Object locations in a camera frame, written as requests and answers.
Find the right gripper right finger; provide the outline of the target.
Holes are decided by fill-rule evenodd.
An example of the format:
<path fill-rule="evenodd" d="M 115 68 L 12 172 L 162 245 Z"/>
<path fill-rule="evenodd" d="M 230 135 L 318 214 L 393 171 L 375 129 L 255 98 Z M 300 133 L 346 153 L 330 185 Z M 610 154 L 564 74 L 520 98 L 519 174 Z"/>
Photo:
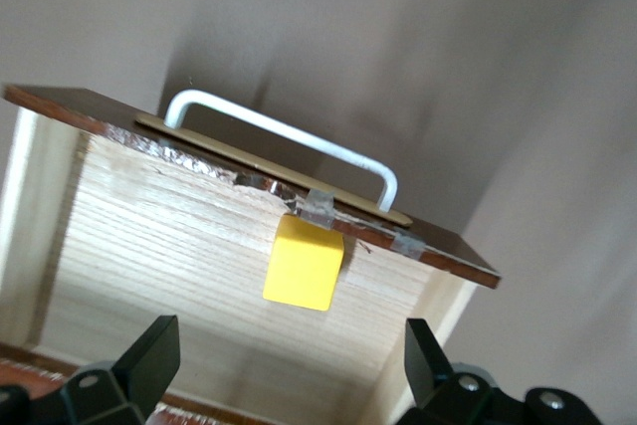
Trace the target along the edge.
<path fill-rule="evenodd" d="M 447 358 L 428 322 L 408 319 L 404 369 L 414 405 L 400 424 L 495 424 L 496 385 L 484 369 Z"/>

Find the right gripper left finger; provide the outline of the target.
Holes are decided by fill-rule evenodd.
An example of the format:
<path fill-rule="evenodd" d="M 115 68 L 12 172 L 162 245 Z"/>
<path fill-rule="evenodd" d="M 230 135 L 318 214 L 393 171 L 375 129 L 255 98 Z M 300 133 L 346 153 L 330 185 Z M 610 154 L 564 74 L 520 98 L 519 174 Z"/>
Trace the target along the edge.
<path fill-rule="evenodd" d="M 115 361 L 86 365 L 62 388 L 72 424 L 144 424 L 180 366 L 179 323 L 160 316 Z"/>

